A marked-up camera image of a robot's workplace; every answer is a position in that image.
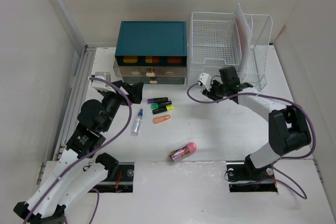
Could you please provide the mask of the transparent drawer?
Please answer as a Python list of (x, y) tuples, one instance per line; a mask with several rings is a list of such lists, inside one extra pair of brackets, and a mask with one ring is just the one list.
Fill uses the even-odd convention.
[(185, 77), (186, 59), (180, 56), (117, 56), (118, 77)]

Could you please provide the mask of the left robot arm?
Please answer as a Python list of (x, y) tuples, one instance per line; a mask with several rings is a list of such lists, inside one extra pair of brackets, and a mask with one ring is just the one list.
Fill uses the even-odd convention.
[(24, 223), (66, 223), (72, 203), (93, 190), (96, 184), (117, 176), (119, 162), (107, 153), (99, 154), (87, 170), (83, 170), (83, 162), (111, 143), (102, 133), (109, 130), (120, 106), (130, 108), (132, 104), (141, 103), (144, 83), (110, 82), (98, 77), (90, 77), (90, 81), (103, 99), (83, 103), (76, 129), (55, 169), (27, 201), (18, 202), (14, 207), (14, 213)]

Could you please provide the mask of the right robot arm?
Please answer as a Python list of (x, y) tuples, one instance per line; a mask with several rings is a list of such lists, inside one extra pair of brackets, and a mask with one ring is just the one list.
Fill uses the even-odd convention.
[(202, 94), (213, 101), (229, 98), (261, 116), (268, 123), (268, 142), (247, 155), (242, 164), (227, 165), (229, 182), (259, 181), (270, 176), (272, 165), (281, 157), (311, 143), (305, 114), (297, 106), (266, 98), (250, 83), (242, 83), (234, 67), (219, 70), (221, 80), (200, 73)]

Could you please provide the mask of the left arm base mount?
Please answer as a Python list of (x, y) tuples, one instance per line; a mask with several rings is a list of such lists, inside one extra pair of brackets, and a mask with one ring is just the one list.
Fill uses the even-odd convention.
[(120, 163), (117, 173), (94, 186), (99, 193), (132, 193), (134, 163)]

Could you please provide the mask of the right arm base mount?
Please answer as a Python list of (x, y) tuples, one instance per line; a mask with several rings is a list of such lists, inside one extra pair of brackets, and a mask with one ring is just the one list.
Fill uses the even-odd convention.
[(248, 170), (244, 161), (226, 163), (225, 179), (231, 193), (277, 193), (274, 170), (271, 165)]

